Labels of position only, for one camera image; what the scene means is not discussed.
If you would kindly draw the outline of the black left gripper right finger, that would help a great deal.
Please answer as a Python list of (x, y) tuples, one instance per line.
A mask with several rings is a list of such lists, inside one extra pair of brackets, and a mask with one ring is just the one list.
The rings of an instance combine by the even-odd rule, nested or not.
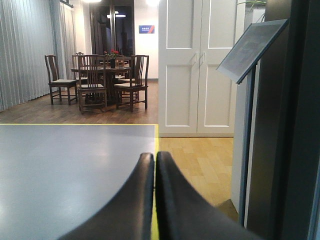
[(156, 156), (155, 203), (161, 240), (258, 240), (260, 237), (210, 205), (167, 151)]

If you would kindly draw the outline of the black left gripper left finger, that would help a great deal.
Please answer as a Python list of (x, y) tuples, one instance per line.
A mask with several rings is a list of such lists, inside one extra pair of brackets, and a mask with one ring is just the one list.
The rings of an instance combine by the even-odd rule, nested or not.
[(155, 161), (142, 153), (120, 190), (87, 221), (61, 240), (150, 240)]

